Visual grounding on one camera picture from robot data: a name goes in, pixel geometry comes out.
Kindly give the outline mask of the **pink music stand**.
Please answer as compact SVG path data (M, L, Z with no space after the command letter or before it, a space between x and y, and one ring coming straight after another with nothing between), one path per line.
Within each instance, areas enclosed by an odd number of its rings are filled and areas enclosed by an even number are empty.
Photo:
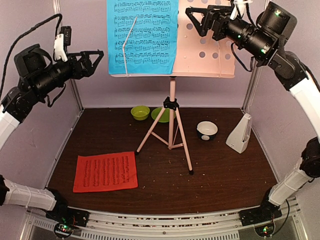
M160 77L170 78L170 93L159 112L169 114L169 133L165 144L169 149L177 148L177 135L185 139L179 105L176 99L177 77L232 78L235 75L235 59L227 39L213 40L210 36L201 37L185 11L189 6L207 8L209 5L228 6L226 0L178 0L177 51L172 74L116 74L114 77Z

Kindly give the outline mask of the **blue sheet music paper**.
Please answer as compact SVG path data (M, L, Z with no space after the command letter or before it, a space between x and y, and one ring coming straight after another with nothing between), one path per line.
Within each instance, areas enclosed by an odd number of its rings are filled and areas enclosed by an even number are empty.
M178 13L177 0L108 0L109 74L172 74L177 54Z

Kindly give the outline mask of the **red sheet music paper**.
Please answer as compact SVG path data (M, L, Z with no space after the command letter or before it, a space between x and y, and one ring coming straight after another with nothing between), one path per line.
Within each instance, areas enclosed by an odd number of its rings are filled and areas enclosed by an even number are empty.
M138 187L133 151L77 158L74 193L110 192Z

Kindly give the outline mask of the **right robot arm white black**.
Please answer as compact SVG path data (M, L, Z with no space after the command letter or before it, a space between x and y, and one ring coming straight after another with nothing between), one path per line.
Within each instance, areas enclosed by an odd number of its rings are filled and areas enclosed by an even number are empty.
M246 22L233 11L239 2L230 6L209 5L206 8L188 7L185 14L197 33L205 37L209 30L212 39L228 38L239 49L245 49L257 61L257 67L269 66L282 86L302 107L316 134L320 133L320 86L310 69L285 44L297 25L297 18L270 1L256 21ZM320 176L320 137L307 142L301 154L301 164L284 180L273 186L256 210L259 220L268 220L287 198L307 182Z

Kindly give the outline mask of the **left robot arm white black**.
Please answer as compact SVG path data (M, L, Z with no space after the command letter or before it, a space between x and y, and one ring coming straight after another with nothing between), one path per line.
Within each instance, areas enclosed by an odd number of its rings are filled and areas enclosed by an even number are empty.
M101 50L69 53L66 60L53 63L48 52L34 44L14 56L19 82L0 104L0 145L4 146L12 133L26 119L37 103L53 105L49 93L64 89L66 81L92 76L104 57ZM37 189L0 178L0 204L32 207L52 211L61 222L72 218L72 211L48 189Z

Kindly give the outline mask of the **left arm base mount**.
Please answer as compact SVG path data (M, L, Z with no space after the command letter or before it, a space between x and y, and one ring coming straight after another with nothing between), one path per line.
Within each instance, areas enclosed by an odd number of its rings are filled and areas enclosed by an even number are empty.
M88 211L68 207L63 201L57 201L52 210L44 212L47 218L69 227L86 227L90 216Z

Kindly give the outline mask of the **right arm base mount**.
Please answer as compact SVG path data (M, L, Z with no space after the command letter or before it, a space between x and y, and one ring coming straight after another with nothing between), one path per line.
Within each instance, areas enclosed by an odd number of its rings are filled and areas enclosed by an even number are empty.
M282 216L280 207L271 203L268 195L263 197L260 206L241 210L238 214L243 227L271 221Z

